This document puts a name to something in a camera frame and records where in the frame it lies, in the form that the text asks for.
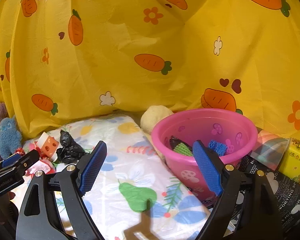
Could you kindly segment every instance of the green pear print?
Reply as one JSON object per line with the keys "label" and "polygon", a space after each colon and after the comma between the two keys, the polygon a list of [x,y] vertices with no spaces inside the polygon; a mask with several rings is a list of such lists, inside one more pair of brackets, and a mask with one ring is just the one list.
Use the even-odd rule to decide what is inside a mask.
{"label": "green pear print", "polygon": [[148,187],[136,187],[130,183],[123,182],[119,185],[119,190],[134,212],[141,213],[145,211],[148,199],[151,207],[157,201],[157,193]]}

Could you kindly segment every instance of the yellow curtain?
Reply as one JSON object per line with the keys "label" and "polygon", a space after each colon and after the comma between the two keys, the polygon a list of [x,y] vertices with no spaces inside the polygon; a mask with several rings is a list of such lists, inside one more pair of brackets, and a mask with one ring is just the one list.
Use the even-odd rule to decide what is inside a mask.
{"label": "yellow curtain", "polygon": [[300,3],[1,0],[0,101],[26,138],[165,105],[300,139]]}

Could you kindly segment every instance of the white floral sheet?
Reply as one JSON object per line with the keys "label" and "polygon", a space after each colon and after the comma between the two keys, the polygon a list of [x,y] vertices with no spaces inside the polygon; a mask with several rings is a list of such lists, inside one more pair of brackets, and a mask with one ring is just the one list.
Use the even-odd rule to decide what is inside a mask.
{"label": "white floral sheet", "polygon": [[[136,123],[125,115],[108,115],[71,123],[49,134],[59,141],[60,130],[70,132],[87,152],[102,140],[107,158],[92,187],[83,197],[96,226],[107,240],[124,240],[123,231],[140,224],[150,199],[152,233],[159,239],[194,240],[210,212],[162,163]],[[24,145],[28,151],[30,143]],[[58,164],[57,171],[65,165]],[[15,190],[20,208],[30,178]],[[55,192],[65,230],[74,235],[60,192]]]}

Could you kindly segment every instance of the textured blue rubber surface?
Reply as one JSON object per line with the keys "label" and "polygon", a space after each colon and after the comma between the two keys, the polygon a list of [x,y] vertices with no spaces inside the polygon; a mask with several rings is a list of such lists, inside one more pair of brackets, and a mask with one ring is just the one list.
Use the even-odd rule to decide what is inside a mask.
{"label": "textured blue rubber surface", "polygon": [[198,164],[209,190],[213,191],[217,196],[220,196],[223,189],[221,187],[221,178],[219,172],[199,142],[194,142],[192,151],[193,157]]}
{"label": "textured blue rubber surface", "polygon": [[228,146],[223,144],[223,143],[219,143],[215,140],[211,140],[208,144],[208,147],[211,150],[214,150],[219,156],[223,156],[226,153],[226,150],[228,149]]}
{"label": "textured blue rubber surface", "polygon": [[100,141],[91,154],[93,154],[93,156],[82,172],[80,178],[79,191],[82,195],[92,189],[101,166],[107,156],[106,143]]}
{"label": "textured blue rubber surface", "polygon": [[16,154],[12,155],[11,157],[9,157],[8,159],[4,160],[2,162],[2,167],[3,168],[8,167],[11,164],[15,163],[17,160],[19,160],[20,158],[21,158],[21,155],[16,153]]}

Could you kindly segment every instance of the blue plush toy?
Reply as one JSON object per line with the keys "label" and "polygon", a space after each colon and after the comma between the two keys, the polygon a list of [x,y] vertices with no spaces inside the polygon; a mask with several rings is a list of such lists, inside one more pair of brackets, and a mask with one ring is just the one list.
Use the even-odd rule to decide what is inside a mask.
{"label": "blue plush toy", "polygon": [[21,148],[21,133],[16,128],[15,116],[4,118],[0,122],[0,156],[7,159]]}

